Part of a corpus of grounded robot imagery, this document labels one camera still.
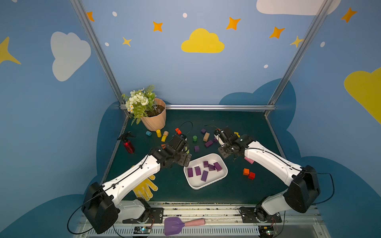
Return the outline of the purple brick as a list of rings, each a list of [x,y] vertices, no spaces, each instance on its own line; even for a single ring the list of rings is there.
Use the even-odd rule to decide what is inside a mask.
[[[206,148],[209,148],[210,146],[213,145],[213,141],[208,141],[204,145],[205,145]]]
[[[195,169],[196,175],[200,176],[201,175],[201,168],[199,166],[196,166],[194,169]]]
[[[188,174],[188,178],[192,178],[193,177],[193,168],[187,168],[187,174]]]
[[[203,171],[201,175],[201,181],[206,182],[208,176],[208,171]]]

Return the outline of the dark purple block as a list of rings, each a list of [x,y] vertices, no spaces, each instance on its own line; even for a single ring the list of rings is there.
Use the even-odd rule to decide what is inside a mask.
[[[208,165],[209,171],[215,171],[215,167],[212,164]]]

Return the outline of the white plastic storage bin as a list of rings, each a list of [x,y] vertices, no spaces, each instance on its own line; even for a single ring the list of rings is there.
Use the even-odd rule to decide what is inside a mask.
[[[211,153],[190,161],[184,175],[188,185],[199,190],[227,177],[228,168],[220,155]]]

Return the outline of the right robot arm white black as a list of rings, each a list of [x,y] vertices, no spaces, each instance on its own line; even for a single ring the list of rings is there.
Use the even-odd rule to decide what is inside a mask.
[[[264,147],[247,134],[237,136],[230,127],[216,129],[214,137],[220,144],[219,153],[223,158],[245,156],[254,160],[277,176],[287,189],[264,198],[255,208],[255,216],[260,222],[281,211],[294,210],[306,213],[320,195],[316,170],[311,166],[302,167]]]

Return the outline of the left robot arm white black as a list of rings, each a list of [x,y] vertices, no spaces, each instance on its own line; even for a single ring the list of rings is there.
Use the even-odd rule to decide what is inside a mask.
[[[119,217],[120,202],[145,179],[173,164],[188,166],[191,159],[187,136],[176,134],[165,144],[150,149],[149,153],[136,165],[120,176],[104,183],[91,184],[80,209],[97,234],[111,228]]]

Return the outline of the red orange brick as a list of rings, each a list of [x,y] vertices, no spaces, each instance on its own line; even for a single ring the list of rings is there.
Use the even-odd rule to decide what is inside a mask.
[[[176,133],[179,134],[179,135],[182,134],[182,132],[181,132],[181,130],[180,130],[179,128],[176,128],[175,131],[176,131]]]

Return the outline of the pink brick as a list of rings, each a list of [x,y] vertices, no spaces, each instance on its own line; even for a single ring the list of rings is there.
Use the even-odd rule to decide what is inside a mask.
[[[252,159],[250,159],[250,158],[248,158],[248,157],[245,157],[244,158],[247,162],[249,162],[250,164],[253,164],[255,161],[254,160],[252,160]]]

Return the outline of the tan wooden brick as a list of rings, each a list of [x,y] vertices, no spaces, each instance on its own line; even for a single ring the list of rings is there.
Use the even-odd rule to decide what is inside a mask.
[[[210,133],[207,133],[207,132],[206,132],[206,133],[204,134],[203,141],[204,141],[204,142],[208,142],[209,137],[210,137]]]

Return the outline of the orange cube right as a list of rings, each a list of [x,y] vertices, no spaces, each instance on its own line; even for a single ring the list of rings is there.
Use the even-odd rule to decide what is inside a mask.
[[[243,175],[248,176],[249,174],[250,174],[250,170],[249,169],[244,169],[243,170]]]

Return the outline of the red cube right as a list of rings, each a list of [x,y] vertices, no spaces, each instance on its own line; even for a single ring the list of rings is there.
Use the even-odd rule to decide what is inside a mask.
[[[250,173],[249,173],[249,176],[248,176],[248,178],[249,178],[249,179],[254,179],[254,178],[255,178],[255,176],[256,176],[256,174],[255,174],[255,173],[253,173],[253,172],[250,172]]]

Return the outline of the red spray bottle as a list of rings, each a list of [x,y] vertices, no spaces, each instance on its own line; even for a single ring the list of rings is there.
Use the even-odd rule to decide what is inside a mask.
[[[123,146],[130,154],[133,154],[135,152],[135,148],[131,140],[129,139],[130,137],[135,137],[135,136],[132,135],[131,131],[127,131],[123,133],[122,135],[120,135],[117,140],[120,140],[123,143]]]

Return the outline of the yellow work glove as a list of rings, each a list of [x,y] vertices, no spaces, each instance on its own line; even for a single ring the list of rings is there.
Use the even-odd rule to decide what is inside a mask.
[[[151,175],[133,189],[137,198],[143,198],[150,201],[153,198],[153,191],[158,191],[158,186],[154,184],[155,175]]]

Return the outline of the potted plant terracotta pot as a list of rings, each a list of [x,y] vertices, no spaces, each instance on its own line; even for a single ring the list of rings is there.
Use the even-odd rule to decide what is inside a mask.
[[[166,104],[156,97],[154,89],[155,86],[150,85],[122,95],[131,123],[142,122],[149,131],[161,130],[166,125]]]

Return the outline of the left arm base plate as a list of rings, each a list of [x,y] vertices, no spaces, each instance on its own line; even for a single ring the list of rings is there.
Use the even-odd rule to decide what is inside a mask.
[[[123,224],[162,224],[164,208],[149,208],[138,219],[123,220]]]

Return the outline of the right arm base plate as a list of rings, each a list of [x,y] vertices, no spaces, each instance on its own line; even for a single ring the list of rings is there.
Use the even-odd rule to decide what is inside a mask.
[[[267,214],[263,209],[256,207],[240,207],[238,209],[243,223],[281,223],[282,219],[279,213],[274,215]]]

